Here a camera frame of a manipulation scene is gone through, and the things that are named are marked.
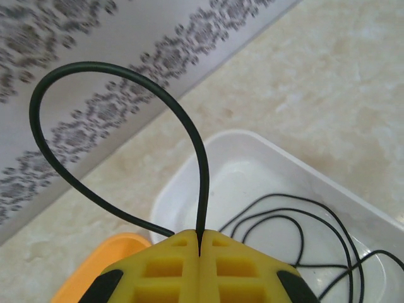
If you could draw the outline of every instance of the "black cable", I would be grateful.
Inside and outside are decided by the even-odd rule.
[[[298,209],[295,209],[295,208],[276,208],[274,210],[262,211],[261,213],[256,213],[254,215],[248,216],[246,218],[243,218],[241,221],[239,221],[239,223],[237,223],[237,225],[233,228],[232,237],[235,235],[235,233],[237,232],[237,229],[240,227],[241,224],[243,224],[243,223],[245,223],[245,222],[247,222],[247,221],[249,221],[249,220],[251,220],[253,218],[259,217],[261,215],[268,215],[268,214],[274,213],[276,211],[295,211],[297,213],[301,213],[303,215],[312,217],[312,218],[320,221],[321,223],[325,224],[338,237],[338,240],[340,240],[341,245],[343,247],[343,250],[345,252],[345,256],[347,257],[348,268],[352,267],[352,262],[351,262],[348,247],[347,247],[345,241],[343,240],[342,236],[340,235],[340,233],[337,231],[337,229],[335,229],[334,226],[332,226],[326,220],[323,220],[322,218],[320,218],[320,217],[318,217],[316,215],[313,215],[312,213],[309,213],[309,212],[304,211],[304,210],[298,210]],[[354,301],[354,277],[352,275],[352,272],[350,272],[348,275],[349,275],[349,295],[348,295],[349,299],[348,299],[348,301],[349,301],[349,303],[352,303]]]
[[[391,252],[385,251],[383,249],[378,249],[375,251],[370,252],[366,256],[364,256],[362,259],[359,260],[356,264],[354,264],[351,268],[349,268],[347,271],[344,271],[341,275],[336,277],[327,287],[324,289],[324,291],[321,293],[319,296],[319,300],[321,300],[339,281],[342,280],[346,275],[349,275],[350,272],[352,272],[354,269],[358,268],[363,262],[368,260],[369,258],[373,257],[376,254],[384,254],[387,257],[390,257],[394,262],[398,264],[399,267],[404,271],[404,263],[398,259],[394,254]]]
[[[323,207],[323,205],[321,205],[320,203],[310,200],[310,199],[306,199],[306,198],[302,198],[302,197],[298,197],[298,196],[292,196],[292,195],[288,195],[288,194],[267,194],[263,197],[260,197],[259,199],[255,200],[254,202],[252,202],[248,207],[246,207],[244,210],[242,210],[240,213],[238,213],[235,217],[233,217],[232,219],[230,219],[219,231],[223,232],[231,223],[235,222],[238,218],[240,218],[243,214],[245,214],[246,211],[248,211],[249,209],[251,209],[254,205],[256,205],[257,203],[259,203],[260,201],[262,201],[265,198],[270,198],[270,197],[274,197],[274,196],[283,196],[283,197],[288,197],[288,198],[295,198],[301,201],[308,201],[310,203],[313,203],[315,205],[321,206],[322,208],[326,209],[329,213],[331,213],[331,215],[336,219],[336,221],[338,222],[338,224],[340,225],[340,227],[342,228],[342,230],[344,231],[344,233],[346,232],[346,238],[348,239],[350,246],[352,248],[352,250],[355,252],[357,252],[357,249],[355,247],[355,245],[353,244],[353,241],[350,237],[350,235],[348,234],[346,228],[342,225],[341,221],[338,219],[338,217],[335,215],[335,213],[333,213],[329,208],[327,208],[326,206]],[[299,209],[295,209],[295,208],[277,208],[274,210],[269,210],[269,211],[262,211],[260,213],[255,213],[253,215],[249,215],[248,217],[243,218],[242,220],[238,221],[236,223],[236,225],[233,227],[232,232],[231,232],[231,237],[234,237],[237,229],[245,222],[252,220],[253,218],[256,217],[260,217],[260,216],[265,216],[269,213],[273,213],[276,211],[294,211],[297,213],[301,213],[304,215],[307,215],[309,217],[312,217],[318,221],[320,221],[322,224],[325,224],[329,229],[331,229],[334,234],[337,235],[338,239],[340,240],[344,251],[345,251],[345,255],[347,258],[347,263],[348,266],[346,265],[342,265],[342,264],[301,264],[300,260],[302,258],[303,255],[303,250],[304,250],[304,234],[302,233],[302,228],[299,225],[299,223],[293,219],[292,217],[286,216],[286,215],[272,215],[272,216],[268,216],[268,217],[264,217],[262,218],[260,221],[256,222],[253,226],[249,227],[249,229],[244,232],[244,235],[242,237],[242,243],[246,243],[248,236],[250,235],[250,233],[256,228],[258,227],[260,224],[264,223],[265,221],[268,220],[272,220],[274,218],[284,218],[287,219],[291,222],[293,222],[295,224],[295,226],[298,228],[299,230],[299,235],[300,235],[300,251],[299,251],[299,255],[297,258],[297,261],[294,264],[291,264],[292,266],[296,267],[296,268],[341,268],[344,269],[344,271],[339,274],[324,290],[323,292],[320,294],[319,296],[319,300],[323,299],[324,296],[326,294],[328,294],[328,292],[343,278],[345,278],[347,275],[349,277],[352,276],[353,270],[356,268],[361,268],[362,267],[362,263],[364,261],[366,261],[367,259],[371,258],[373,255],[375,254],[385,254],[387,256],[389,256],[391,259],[393,259],[404,271],[404,263],[399,260],[396,256],[394,256],[393,254],[391,254],[388,251],[384,251],[384,250],[376,250],[373,251],[371,253],[369,253],[367,256],[363,257],[362,259],[358,259],[357,262],[355,264],[352,265],[351,260],[350,260],[350,256],[349,256],[349,251],[347,249],[347,245],[345,243],[345,241],[343,240],[341,234],[339,233],[339,231],[337,231],[334,227],[332,227],[332,225],[330,225],[327,221],[323,220],[322,218],[317,217],[316,215],[313,215],[311,213],[308,213],[306,211],[302,211]],[[364,276],[360,276],[360,290],[362,293],[362,295],[359,297],[359,302],[363,303],[364,301]],[[349,296],[349,302],[353,302],[353,291],[354,291],[354,286],[353,284],[350,283],[349,286],[349,292],[350,292],[350,296]]]
[[[303,198],[303,197],[299,197],[299,196],[294,196],[291,194],[282,194],[282,193],[272,193],[272,194],[266,194],[258,199],[256,199],[255,201],[253,201],[249,206],[247,206],[246,208],[244,208],[240,213],[238,213],[236,216],[234,216],[232,219],[230,219],[219,231],[222,232],[225,228],[227,228],[231,223],[233,223],[235,220],[237,220],[239,217],[241,217],[243,214],[245,214],[245,212],[247,212],[249,209],[251,209],[253,206],[255,206],[256,204],[258,204],[259,202],[261,202],[262,200],[266,199],[266,198],[272,198],[272,197],[284,197],[284,198],[291,198],[291,199],[296,199],[299,201],[303,201],[306,203],[310,203],[310,204],[314,204],[317,205],[323,209],[325,209],[333,218],[334,220],[338,223],[338,225],[340,226],[340,228],[342,229],[343,233],[345,234],[345,237],[348,239],[348,242],[350,244],[350,247],[353,250],[353,253],[355,254],[355,258],[357,261],[360,260],[359,257],[359,253],[358,250],[355,247],[354,242],[352,241],[347,229],[345,228],[345,226],[342,224],[341,220],[337,217],[337,215],[326,205],[323,205],[317,201],[314,201],[312,199],[308,199],[308,198]],[[360,276],[360,295],[359,295],[359,302],[363,302],[364,300],[364,292],[365,292],[365,282],[364,282],[364,272],[363,272],[363,268],[360,265],[359,266],[359,276]]]
[[[123,68],[121,66],[104,63],[104,62],[77,62],[61,66],[49,74],[44,76],[35,87],[29,110],[30,125],[33,137],[37,143],[40,151],[44,154],[44,157],[49,162],[49,164],[56,170],[56,172],[66,180],[71,186],[73,186],[77,191],[86,196],[88,199],[93,201],[95,204],[99,205],[111,214],[135,225],[143,227],[144,229],[151,230],[158,234],[170,237],[173,235],[173,231],[165,229],[161,226],[152,224],[140,218],[134,217],[125,211],[122,211],[110,203],[106,202],[103,198],[95,194],[93,191],[89,190],[84,186],[78,179],[76,179],[69,171],[63,167],[59,160],[55,157],[52,150],[46,143],[42,128],[40,125],[40,104],[41,101],[49,89],[49,87],[55,83],[57,80],[66,77],[71,74],[84,73],[84,72],[96,72],[96,73],[106,73],[113,74],[115,76],[127,79],[129,81],[135,82],[136,84],[146,88],[151,91],[154,95],[160,98],[177,116],[181,121],[182,125],[185,127],[191,141],[194,145],[196,157],[198,159],[199,165],[199,205],[198,205],[198,215],[196,219],[196,234],[198,236],[199,248],[202,240],[202,235],[205,230],[206,222],[206,212],[208,209],[208,194],[209,194],[209,168],[208,159],[206,157],[205,148],[201,136],[198,133],[192,120],[186,114],[184,109],[179,105],[179,103],[171,97],[161,86],[148,79],[147,77],[131,71],[130,69]]]
[[[304,252],[304,233],[303,233],[303,229],[302,229],[302,227],[300,226],[300,224],[299,224],[295,219],[293,219],[293,218],[290,218],[290,217],[284,216],[284,215],[273,215],[273,216],[265,217],[265,218],[263,218],[262,220],[256,222],[252,227],[250,227],[250,228],[247,230],[247,232],[244,234],[244,236],[243,236],[241,242],[242,242],[243,244],[245,244],[246,241],[247,241],[248,235],[249,235],[258,225],[264,223],[265,221],[272,220],[272,219],[276,219],[276,218],[283,218],[283,219],[286,219],[286,220],[291,221],[291,222],[297,227],[297,230],[299,231],[299,235],[300,235],[300,251],[299,251],[299,255],[297,256],[297,260],[296,260],[295,264],[293,265],[293,266],[297,266],[297,265],[300,263],[300,261],[301,261],[301,259],[302,259],[302,257],[303,257],[303,252]]]

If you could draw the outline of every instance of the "orange plastic lid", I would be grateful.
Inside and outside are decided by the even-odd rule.
[[[107,239],[69,277],[51,302],[78,302],[95,278],[107,266],[135,254],[150,245],[145,238],[129,232]]]

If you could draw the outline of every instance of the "white plastic container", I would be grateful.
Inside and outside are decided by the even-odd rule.
[[[269,193],[287,193],[316,200],[330,207],[341,219],[357,246],[360,256],[385,249],[404,260],[404,226],[323,174],[291,156],[281,148],[249,131],[225,131],[205,143],[210,166],[211,186],[206,228],[218,230],[255,199]],[[199,193],[196,157],[191,157],[158,196],[151,221],[174,232],[194,229]],[[288,198],[270,198],[248,211],[292,207],[309,211],[337,227],[322,208]],[[324,225],[296,213],[290,215],[305,235],[302,263],[346,264],[342,245]],[[253,223],[240,227],[235,239]],[[229,235],[231,229],[224,233]],[[151,233],[153,243],[164,239]],[[282,261],[293,263],[300,238],[294,225],[286,220],[271,220],[260,225],[247,245]],[[341,269],[302,269],[302,276],[316,295]],[[404,302],[404,273],[385,256],[374,256],[364,263],[364,302]],[[355,279],[355,299],[359,296],[359,275]],[[322,302],[347,302],[348,279],[341,281]]]

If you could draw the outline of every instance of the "gray floral pattern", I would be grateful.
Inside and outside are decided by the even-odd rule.
[[[67,1],[53,0],[52,2],[53,8],[74,20],[72,23],[58,23],[60,27],[63,27],[65,33],[74,30],[85,32],[97,25],[99,1],[69,0],[69,6],[66,5]],[[209,9],[198,9],[189,17],[187,25],[178,25],[175,28],[174,37],[163,37],[161,41],[156,42],[153,54],[141,55],[141,65],[129,66],[129,68],[166,88],[169,86],[170,80],[180,78],[186,74],[190,65],[198,64],[200,56],[208,55],[214,50],[218,41],[226,41],[231,32],[238,31],[246,24],[248,17],[255,17],[260,8],[267,8],[272,2],[274,0],[211,0]],[[112,5],[113,2],[108,3],[110,3],[108,9],[114,11],[116,7]],[[7,14],[8,16],[13,15],[13,20],[19,20],[16,16],[26,14],[32,16],[32,13],[26,11],[27,9],[27,7],[19,7],[15,8],[13,13],[9,11]],[[0,7],[0,11],[3,12],[3,15],[6,14],[5,8]],[[46,11],[48,13],[44,15],[44,18],[45,16],[53,18],[49,22],[54,24],[58,19],[49,10]],[[15,26],[16,33],[22,30],[19,25]],[[55,39],[53,44],[61,41],[58,36],[60,34],[48,33],[48,40],[46,40],[42,35],[37,35],[36,30],[32,28],[25,27],[23,30],[30,34],[22,35],[20,39],[10,39],[8,48],[14,47],[21,54],[26,54],[23,57],[25,59],[32,55],[30,53],[32,50],[28,50],[25,45],[46,45],[46,43],[51,45],[49,39],[53,38]],[[56,56],[54,51],[42,52],[42,58],[44,58],[44,54],[48,56],[46,60],[35,59],[33,60],[35,63],[32,64],[44,64],[46,67],[46,63],[55,59]],[[1,48],[0,55],[11,56]],[[3,88],[9,87],[12,90],[10,83],[14,81],[13,70],[15,70],[15,66],[10,65],[4,69],[6,76],[2,76],[3,78],[0,79]],[[22,74],[22,78],[27,81],[32,79],[27,74]],[[129,115],[138,113],[140,103],[148,103],[153,98],[153,95],[143,87],[124,79],[117,83],[110,81],[105,84],[105,87],[107,93],[102,95],[95,93],[90,100],[85,101],[86,109],[84,111],[73,111],[69,122],[60,122],[52,129],[49,144],[64,165],[77,162],[101,140],[108,137],[114,129],[121,127]],[[56,176],[39,151],[26,151],[22,157],[17,159],[17,162],[18,166],[5,169],[3,174],[6,177],[0,179],[0,224],[9,218],[12,211],[17,211],[29,203],[41,187],[48,186],[52,178]]]
[[[34,67],[47,68],[58,59],[57,48],[76,45],[74,32],[89,34],[100,25],[102,11],[117,11],[114,1],[19,0],[0,4],[0,104],[17,94],[16,82],[35,79]]]

